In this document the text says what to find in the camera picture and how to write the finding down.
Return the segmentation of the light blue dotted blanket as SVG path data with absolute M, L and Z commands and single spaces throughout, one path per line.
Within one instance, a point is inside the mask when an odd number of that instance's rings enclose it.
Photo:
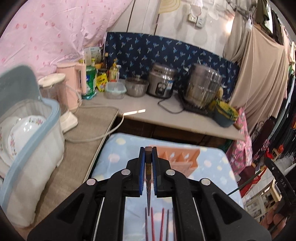
M 92 178 L 100 181 L 110 178 L 115 172 L 126 167 L 128 160 L 139 156 L 140 148 L 146 146 L 167 146 L 177 148 L 193 149 L 194 145 L 177 144 L 155 140 L 152 138 L 142 138 L 124 133 L 111 135 L 104 145 L 99 155 L 96 167 L 92 173 Z M 225 153 L 216 148 L 198 147 L 200 155 L 198 157 L 198 167 L 189 176 L 190 179 L 200 180 L 210 179 L 240 206 L 243 206 L 240 192 L 237 191 L 237 182 Z M 123 240 L 145 240 L 145 207 L 147 206 L 147 195 L 143 194 L 139 198 L 126 198 L 125 219 L 123 227 Z M 151 207 L 154 211 L 154 231 L 155 239 L 159 240 L 161 228 L 162 209 L 164 215 L 163 240 L 166 239 L 167 210 L 170 211 L 169 240 L 174 239 L 172 200 L 171 198 L 156 198 L 151 196 Z M 148 217 L 149 240 L 152 240 L 151 218 Z

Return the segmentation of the white carton box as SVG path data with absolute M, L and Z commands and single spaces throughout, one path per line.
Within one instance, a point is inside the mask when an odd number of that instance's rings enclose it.
M 87 47 L 83 49 L 84 62 L 87 66 L 91 65 L 92 58 L 95 59 L 95 64 L 101 62 L 101 48 L 100 47 Z

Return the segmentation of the brown wooden chopstick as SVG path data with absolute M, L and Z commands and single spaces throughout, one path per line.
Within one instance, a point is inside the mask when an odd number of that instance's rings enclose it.
M 145 147 L 145 178 L 147 187 L 147 214 L 151 209 L 152 147 Z

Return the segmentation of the black induction cooktop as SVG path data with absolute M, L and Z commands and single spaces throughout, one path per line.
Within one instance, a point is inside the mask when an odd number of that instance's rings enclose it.
M 184 96 L 184 92 L 182 91 L 178 91 L 178 97 L 180 99 L 180 102 L 183 106 L 183 109 L 185 111 L 191 112 L 191 113 L 195 113 L 195 114 L 199 114 L 199 115 L 203 115 L 203 116 L 207 116 L 209 118 L 213 117 L 213 113 L 208 111 L 205 108 L 199 108 L 194 104 L 189 103 L 187 100 L 185 100 L 185 96 Z

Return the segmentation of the pink electric kettle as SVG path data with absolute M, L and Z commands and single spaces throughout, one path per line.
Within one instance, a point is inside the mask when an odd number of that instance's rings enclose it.
M 82 95 L 87 91 L 86 64 L 83 62 L 57 63 L 57 73 L 65 74 L 66 98 L 71 112 L 75 112 L 82 104 Z

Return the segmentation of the grey-blue dish rack lid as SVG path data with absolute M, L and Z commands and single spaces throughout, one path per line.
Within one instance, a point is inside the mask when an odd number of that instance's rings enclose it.
M 1 74 L 1 115 L 20 101 L 40 100 L 36 76 L 26 65 L 16 66 Z

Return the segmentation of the beige woven counter mat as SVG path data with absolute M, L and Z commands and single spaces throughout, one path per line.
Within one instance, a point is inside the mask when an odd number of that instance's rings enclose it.
M 66 133 L 71 140 L 86 140 L 107 133 L 117 117 L 117 108 L 79 108 L 78 125 Z M 16 230 L 27 239 L 29 232 L 73 193 L 90 175 L 105 138 L 89 143 L 65 142 L 64 159 L 51 175 L 36 209 L 34 223 Z

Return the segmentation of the pink floral hanging cloth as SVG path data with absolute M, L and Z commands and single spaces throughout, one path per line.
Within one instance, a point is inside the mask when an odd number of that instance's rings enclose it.
M 241 127 L 240 132 L 245 140 L 234 141 L 226 152 L 234 175 L 239 175 L 245 167 L 251 166 L 252 163 L 252 140 L 248 132 L 244 108 L 241 107 L 238 113 L 239 118 L 235 124 Z

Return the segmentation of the red chopstick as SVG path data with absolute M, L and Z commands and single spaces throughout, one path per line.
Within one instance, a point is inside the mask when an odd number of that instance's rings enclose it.
M 152 241 L 155 241 L 155 231 L 154 231 L 154 211 L 151 207 L 151 229 L 152 229 Z
M 162 218 L 161 218 L 161 228 L 159 232 L 159 241 L 163 240 L 163 233 L 164 233 L 164 215 L 165 215 L 165 209 L 162 209 Z

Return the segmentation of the white wall socket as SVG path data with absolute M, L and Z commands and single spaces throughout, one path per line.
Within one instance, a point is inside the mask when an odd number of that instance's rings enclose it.
M 194 24 L 197 28 L 203 28 L 206 22 L 207 16 L 206 15 L 200 15 L 200 16 L 193 16 L 192 14 L 188 15 L 187 21 L 189 23 Z

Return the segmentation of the white blender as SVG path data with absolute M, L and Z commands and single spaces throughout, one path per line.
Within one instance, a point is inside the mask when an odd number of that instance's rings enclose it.
M 78 125 L 78 118 L 70 111 L 66 95 L 66 74 L 53 73 L 38 80 L 41 95 L 59 102 L 60 124 L 63 133 Z

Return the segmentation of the beige hanging cloth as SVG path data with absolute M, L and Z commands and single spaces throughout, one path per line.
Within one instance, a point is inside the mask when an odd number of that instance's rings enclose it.
M 236 13 L 223 57 L 240 66 L 230 105 L 245 109 L 248 130 L 271 116 L 276 118 L 287 97 L 285 47 L 256 25 L 248 30 L 246 20 Z

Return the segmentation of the pink dotted sheet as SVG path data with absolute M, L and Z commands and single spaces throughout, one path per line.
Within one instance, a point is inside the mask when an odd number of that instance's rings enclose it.
M 1 72 L 28 65 L 37 78 L 57 63 L 77 61 L 102 46 L 106 32 L 130 1 L 27 1 L 1 36 Z

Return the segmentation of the navy floral backsplash cloth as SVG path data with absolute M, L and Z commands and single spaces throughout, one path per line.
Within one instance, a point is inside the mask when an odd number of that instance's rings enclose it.
M 190 69 L 195 63 L 216 70 L 222 76 L 223 100 L 229 101 L 234 90 L 239 65 L 212 52 L 182 41 L 148 34 L 109 32 L 105 51 L 108 63 L 118 60 L 120 78 L 141 76 L 147 79 L 154 63 L 164 64 L 176 70 L 174 89 L 185 87 Z

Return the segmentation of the green detergent bottle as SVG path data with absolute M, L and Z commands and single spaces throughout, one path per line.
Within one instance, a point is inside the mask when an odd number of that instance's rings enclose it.
M 95 58 L 91 58 L 91 65 L 86 66 L 86 93 L 82 95 L 83 99 L 92 99 L 95 97 L 96 73 Z

